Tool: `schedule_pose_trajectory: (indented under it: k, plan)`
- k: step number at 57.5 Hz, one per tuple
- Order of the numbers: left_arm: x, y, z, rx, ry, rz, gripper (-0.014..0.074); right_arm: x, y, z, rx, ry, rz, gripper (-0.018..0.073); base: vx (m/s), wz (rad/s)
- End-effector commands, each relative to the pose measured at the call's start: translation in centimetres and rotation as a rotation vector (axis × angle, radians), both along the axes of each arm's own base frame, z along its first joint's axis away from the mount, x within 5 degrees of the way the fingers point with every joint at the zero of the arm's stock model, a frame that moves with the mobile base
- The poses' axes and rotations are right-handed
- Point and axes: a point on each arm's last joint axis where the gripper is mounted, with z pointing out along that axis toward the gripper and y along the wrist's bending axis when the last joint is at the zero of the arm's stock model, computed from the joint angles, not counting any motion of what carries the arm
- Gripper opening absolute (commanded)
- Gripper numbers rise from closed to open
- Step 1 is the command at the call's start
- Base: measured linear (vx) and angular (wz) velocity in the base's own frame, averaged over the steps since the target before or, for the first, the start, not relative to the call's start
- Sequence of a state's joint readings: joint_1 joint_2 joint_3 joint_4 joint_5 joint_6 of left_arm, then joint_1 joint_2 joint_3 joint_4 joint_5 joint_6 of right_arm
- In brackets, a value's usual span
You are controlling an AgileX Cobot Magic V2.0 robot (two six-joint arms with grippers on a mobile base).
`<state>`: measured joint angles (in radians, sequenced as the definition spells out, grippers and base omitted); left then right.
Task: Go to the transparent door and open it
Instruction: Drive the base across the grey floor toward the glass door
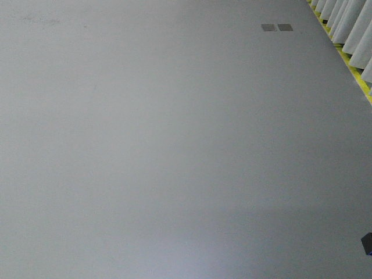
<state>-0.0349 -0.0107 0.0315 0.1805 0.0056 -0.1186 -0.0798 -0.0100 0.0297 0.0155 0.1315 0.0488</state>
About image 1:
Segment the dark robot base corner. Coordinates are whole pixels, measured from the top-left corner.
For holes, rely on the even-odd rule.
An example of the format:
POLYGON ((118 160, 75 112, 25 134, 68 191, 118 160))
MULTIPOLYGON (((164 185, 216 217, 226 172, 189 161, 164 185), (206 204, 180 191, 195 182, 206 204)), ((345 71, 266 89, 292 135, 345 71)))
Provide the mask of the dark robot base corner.
POLYGON ((372 255, 372 233, 368 232, 366 235, 364 235, 361 238, 361 242, 362 242, 366 255, 371 256, 372 255))

